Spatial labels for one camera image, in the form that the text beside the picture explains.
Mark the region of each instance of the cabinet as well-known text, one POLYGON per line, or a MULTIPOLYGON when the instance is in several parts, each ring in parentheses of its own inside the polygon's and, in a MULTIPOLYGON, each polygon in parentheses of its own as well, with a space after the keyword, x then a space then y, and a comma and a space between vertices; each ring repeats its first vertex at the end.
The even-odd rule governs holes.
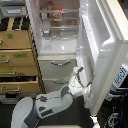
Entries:
POLYGON ((68 84, 73 67, 76 66, 74 55, 38 56, 38 62, 46 93, 58 91, 68 84))
POLYGON ((6 31, 0 31, 0 93, 40 93, 43 84, 30 29, 12 31, 15 18, 9 18, 6 31))
MULTIPOLYGON (((92 82, 90 93, 83 92, 85 107, 96 115, 128 51, 126 16, 118 0, 50 1, 53 9, 47 6, 48 0, 26 0, 37 52, 43 57, 38 59, 44 83, 51 87, 50 91, 54 90, 47 85, 52 68, 44 69, 45 61, 58 65, 58 60, 76 60, 77 66, 84 68, 80 73, 82 85, 92 82)), ((59 71, 57 74, 52 77, 61 77, 59 71)))

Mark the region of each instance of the floor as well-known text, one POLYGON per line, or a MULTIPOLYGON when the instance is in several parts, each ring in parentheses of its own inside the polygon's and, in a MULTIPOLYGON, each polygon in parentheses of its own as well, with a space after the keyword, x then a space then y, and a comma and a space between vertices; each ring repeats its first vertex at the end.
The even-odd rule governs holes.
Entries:
MULTIPOLYGON (((14 106, 0 103, 0 128, 10 128, 14 106)), ((38 123, 38 126, 46 125, 78 125, 81 128, 93 128, 93 121, 89 110, 84 108, 84 100, 81 96, 75 99, 65 111, 40 120, 38 123)))

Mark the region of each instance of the open drawer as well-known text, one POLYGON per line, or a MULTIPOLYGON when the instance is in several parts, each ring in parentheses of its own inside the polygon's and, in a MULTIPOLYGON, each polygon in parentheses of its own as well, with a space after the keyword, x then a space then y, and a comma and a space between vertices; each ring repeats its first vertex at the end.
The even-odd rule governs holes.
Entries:
POLYGON ((0 77, 16 77, 16 76, 36 76, 38 75, 36 65, 32 66, 15 66, 0 67, 0 77))
POLYGON ((0 82, 0 93, 26 92, 40 92, 38 77, 22 82, 0 82))
POLYGON ((32 50, 1 50, 0 66, 35 65, 32 50))

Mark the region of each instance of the cable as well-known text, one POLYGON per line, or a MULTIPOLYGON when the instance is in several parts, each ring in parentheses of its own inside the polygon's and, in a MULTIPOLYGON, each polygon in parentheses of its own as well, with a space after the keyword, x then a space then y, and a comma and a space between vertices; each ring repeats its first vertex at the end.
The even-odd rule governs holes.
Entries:
POLYGON ((113 107, 113 113, 108 117, 104 128, 106 127, 106 125, 108 124, 109 127, 114 128, 114 126, 118 123, 118 113, 114 112, 114 107, 113 107))
POLYGON ((128 92, 126 92, 124 94, 124 97, 122 99, 122 103, 121 103, 121 114, 120 114, 120 123, 119 123, 119 128, 121 127, 121 122, 122 122, 122 110, 123 110, 123 102, 124 102, 124 99, 125 99, 125 96, 128 94, 128 92))
POLYGON ((81 85, 82 88, 86 88, 86 87, 90 86, 90 84, 92 84, 92 82, 90 81, 90 82, 87 84, 87 86, 84 87, 84 86, 81 84, 80 80, 78 80, 78 77, 75 77, 75 80, 78 81, 78 83, 81 85))
POLYGON ((58 96, 58 97, 52 97, 52 98, 47 99, 47 97, 41 96, 40 98, 38 98, 36 100, 40 99, 41 101, 46 102, 47 100, 54 99, 54 98, 60 98, 60 97, 61 97, 61 95, 58 96))

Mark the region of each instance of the wooden drawer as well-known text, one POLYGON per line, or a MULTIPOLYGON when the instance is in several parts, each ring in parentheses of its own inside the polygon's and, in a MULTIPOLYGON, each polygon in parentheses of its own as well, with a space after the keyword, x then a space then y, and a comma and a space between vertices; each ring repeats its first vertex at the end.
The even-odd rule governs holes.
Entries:
POLYGON ((31 48, 27 30, 0 32, 0 49, 31 48))
POLYGON ((58 91, 64 84, 68 84, 68 80, 43 80, 45 92, 58 91))
POLYGON ((1 66, 27 66, 35 65, 32 50, 1 50, 1 66))
POLYGON ((0 77, 37 76, 36 65, 23 67, 0 67, 0 77))
POLYGON ((76 67, 76 60, 39 60, 39 66, 43 79, 64 79, 69 78, 73 68, 76 67))
POLYGON ((1 82, 0 93, 40 92, 38 79, 28 82, 1 82))

